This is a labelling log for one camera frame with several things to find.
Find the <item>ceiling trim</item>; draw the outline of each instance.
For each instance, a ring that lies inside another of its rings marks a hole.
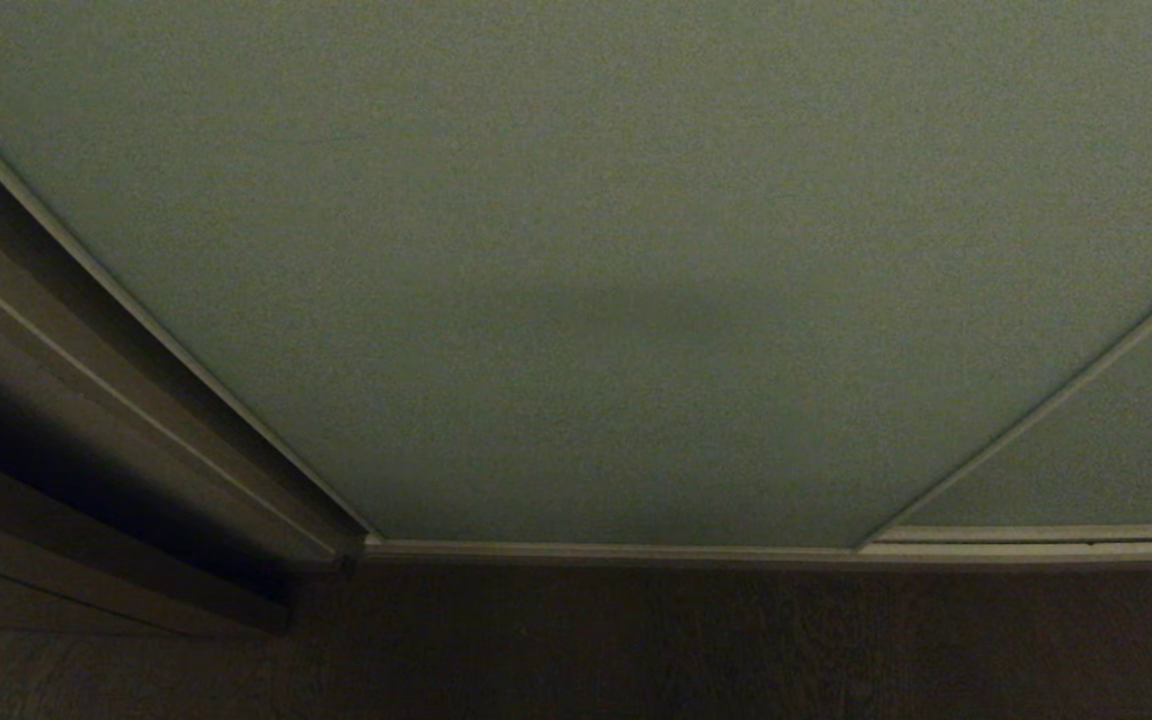
[[[379,530],[376,529],[376,524],[371,523],[370,520],[365,518],[355,507],[351,507],[339,493],[333,488],[324,478],[316,472],[311,465],[308,464],[305,460],[291,449],[283,439],[280,438],[270,425],[266,425],[264,420],[259,418],[251,409],[248,409],[237,396],[234,396],[229,388],[223,386],[215,376],[212,376],[206,366],[202,365],[191,353],[189,353],[185,347],[180,344],[177,340],[168,332],[160,323],[157,321],[153,314],[147,311],[139,301],[135,300],[134,296],[126,291],[114,276],[109,274],[107,270],[92,255],[78,242],[77,237],[69,232],[69,228],[65,222],[61,222],[50,209],[47,209],[46,202],[38,197],[24,179],[21,179],[17,173],[0,156],[0,183],[3,184],[6,190],[12,194],[20,205],[24,206],[29,214],[37,220],[38,223],[50,234],[55,242],[63,248],[65,251],[73,256],[74,260],[83,266],[83,270],[88,271],[88,274],[100,283],[100,287],[105,288],[111,296],[118,301],[119,305],[122,305],[128,313],[131,313],[132,318],[136,318],[137,323],[141,323],[147,332],[156,338],[157,341],[161,342],[164,347],[168,348],[180,363],[184,364],[189,369],[189,372],[196,374],[202,382],[206,384],[211,392],[214,392],[235,414],[241,416],[248,425],[251,425],[260,437],[265,438],[271,446],[279,450],[290,461],[306,478],[310,478],[317,487],[323,488],[326,497],[332,498],[332,501],[338,503],[340,509],[347,511],[349,518],[357,521],[358,524],[367,530],[367,533],[379,536]]]
[[[1152,541],[1152,525],[904,525],[884,535],[887,544]]]
[[[650,544],[381,541],[369,537],[364,561],[465,564],[622,564],[801,570],[1007,570],[1013,566],[1152,568],[1152,541],[889,543],[864,550],[812,547],[679,547]]]
[[[1132,331],[1126,333],[1117,342],[1115,342],[1107,351],[1102,353],[1100,357],[1092,361],[1091,365],[1083,369],[1077,376],[1067,382],[1064,387],[1053,393],[1047,400],[1044,400],[1034,410],[1021,418],[1018,423],[1011,425],[1001,435],[993,439],[993,442],[983,448],[983,450],[977,452],[972,458],[968,460],[965,464],[960,465],[956,470],[948,473],[947,477],[942,478],[939,483],[933,484],[931,488],[924,491],[922,495],[914,499],[912,502],[907,505],[904,509],[897,511],[893,515],[890,520],[886,523],[879,525],[873,532],[870,532],[867,537],[856,546],[858,550],[864,550],[869,547],[870,544],[878,541],[888,541],[890,535],[896,532],[900,525],[904,524],[907,520],[911,518],[918,510],[927,506],[932,501],[937,500],[945,491],[954,487],[955,484],[960,483],[961,479],[967,478],[970,473],[973,473],[979,465],[986,464],[993,456],[999,452],[1003,450],[1007,446],[1018,441],[1018,439],[1029,432],[1030,429],[1036,427],[1039,423],[1043,423],[1048,415],[1052,415],[1063,406],[1066,401],[1074,397],[1076,393],[1081,392],[1089,384],[1096,381],[1100,378],[1106,370],[1114,366],[1117,361],[1123,359],[1123,357],[1134,350],[1135,347],[1146,341],[1152,334],[1152,313],[1147,316],[1142,323],[1135,325]]]

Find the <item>molding strip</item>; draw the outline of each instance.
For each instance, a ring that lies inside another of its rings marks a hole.
[[[801,570],[1006,569],[1009,566],[1078,568],[1087,564],[1152,566],[1152,541],[886,543],[865,550],[778,547],[672,547],[635,544],[380,541],[367,538],[364,561],[467,562],[467,564],[696,566]]]
[[[0,183],[3,183],[6,190],[8,190],[8,192],[10,192],[12,196],[20,202],[20,205],[24,206],[28,213],[33,215],[37,222],[46,229],[50,236],[55,238],[55,242],[60,243],[60,247],[63,247],[65,251],[69,252],[74,260],[77,260],[78,264],[81,264],[83,268],[96,279],[96,282],[100,283],[100,287],[104,287],[105,291],[108,291],[109,295],[119,302],[119,305],[122,305],[128,313],[131,313],[132,318],[136,318],[137,323],[145,325],[147,332],[150,332],[157,341],[161,342],[164,347],[168,348],[168,351],[177,357],[180,363],[187,365],[189,372],[196,374],[200,381],[206,384],[207,388],[211,388],[211,392],[214,392],[215,395],[219,396],[227,406],[232,407],[234,412],[241,416],[248,425],[251,425],[257,433],[260,433],[262,437],[264,437],[266,441],[275,448],[275,450],[279,450],[280,454],[287,457],[288,461],[301,470],[306,478],[310,478],[316,486],[323,488],[323,492],[332,498],[332,501],[338,503],[340,509],[347,511],[351,518],[356,520],[357,523],[364,526],[371,535],[379,535],[379,530],[376,529],[376,525],[372,524],[370,520],[364,518],[361,511],[357,511],[355,507],[349,505],[341,495],[339,495],[335,488],[333,488],[324,478],[319,477],[316,470],[311,468],[305,460],[302,460],[301,456],[291,449],[291,447],[288,447],[288,445],[283,442],[283,439],[280,438],[274,430],[270,427],[270,425],[266,425],[259,416],[252,414],[252,410],[248,409],[248,407],[244,406],[238,397],[234,396],[233,393],[229,392],[229,388],[223,386],[223,382],[220,382],[215,376],[212,376],[211,372],[206,370],[206,366],[202,365],[202,363],[197,361],[191,353],[185,349],[185,347],[180,344],[172,333],[158,323],[154,316],[151,314],[139,301],[135,300],[130,293],[123,290],[123,287],[115,281],[114,276],[105,270],[105,267],[96,258],[92,258],[92,255],[86,250],[86,248],[78,242],[77,237],[74,237],[71,232],[69,232],[67,225],[61,222],[60,218],[47,209],[45,202],[35,195],[28,183],[24,182],[24,179],[21,179],[10,165],[1,158],[1,156]]]
[[[964,526],[904,525],[888,530],[882,544],[1024,544],[1152,541],[1152,525]]]
[[[933,500],[937,500],[941,493],[950,487],[954,487],[958,480],[968,477],[970,473],[973,473],[979,465],[986,464],[991,457],[995,456],[1007,446],[1010,446],[1011,442],[1015,442],[1016,439],[1020,439],[1034,425],[1043,423],[1044,419],[1047,419],[1047,416],[1054,414],[1059,407],[1063,406],[1066,401],[1069,401],[1069,397],[1073,397],[1075,393],[1078,393],[1084,387],[1087,387],[1089,384],[1096,381],[1097,378],[1100,378],[1101,374],[1105,374],[1106,370],[1114,366],[1121,357],[1130,353],[1136,346],[1146,341],[1151,334],[1152,313],[1149,314],[1146,319],[1142,320],[1142,323],[1135,325],[1132,331],[1126,333],[1126,335],[1108,348],[1105,354],[1097,357],[1097,359],[1094,359],[1091,365],[1087,365],[1082,373],[1078,373],[1073,381],[1067,382],[1064,387],[1061,387],[1056,391],[1056,393],[1053,393],[1052,396],[1047,397],[1047,400],[1044,400],[1043,403],[1039,404],[1033,411],[1030,411],[1030,414],[1025,415],[1023,419],[1018,420],[1015,425],[1011,425],[1010,429],[1007,429],[1001,437],[984,447],[983,450],[979,450],[978,454],[968,460],[965,464],[960,465],[958,469],[948,473],[946,478],[941,479],[941,482],[933,484],[933,486],[927,488],[927,491],[924,491],[922,495],[916,497],[904,507],[904,509],[897,511],[897,514],[893,515],[890,520],[887,520],[886,523],[882,523],[879,528],[874,529],[873,532],[865,536],[864,539],[861,539],[861,544],[856,547],[858,547],[858,550],[864,550],[872,543],[887,541],[888,536],[890,536],[893,530],[902,523],[905,523],[905,520],[911,518],[916,511],[922,510],[923,507],[927,506]]]

